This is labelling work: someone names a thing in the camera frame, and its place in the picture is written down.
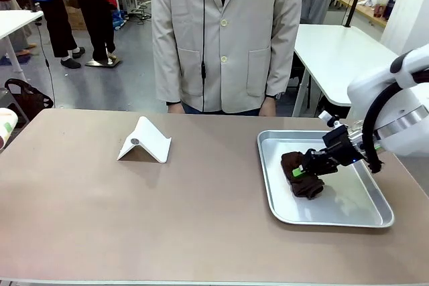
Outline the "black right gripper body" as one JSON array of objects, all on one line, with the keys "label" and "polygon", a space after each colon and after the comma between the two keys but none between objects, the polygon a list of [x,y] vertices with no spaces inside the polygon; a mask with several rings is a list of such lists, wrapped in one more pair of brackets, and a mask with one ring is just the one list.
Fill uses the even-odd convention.
[{"label": "black right gripper body", "polygon": [[322,137],[328,156],[337,164],[348,166],[357,161],[357,150],[349,139],[345,125],[341,125]]}]

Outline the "person left hand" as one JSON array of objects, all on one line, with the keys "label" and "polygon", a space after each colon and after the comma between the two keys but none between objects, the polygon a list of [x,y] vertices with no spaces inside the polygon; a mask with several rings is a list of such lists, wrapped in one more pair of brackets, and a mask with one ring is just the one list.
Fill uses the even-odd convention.
[{"label": "person left hand", "polygon": [[276,116],[276,100],[273,97],[267,96],[259,110],[260,117],[275,117]]}]

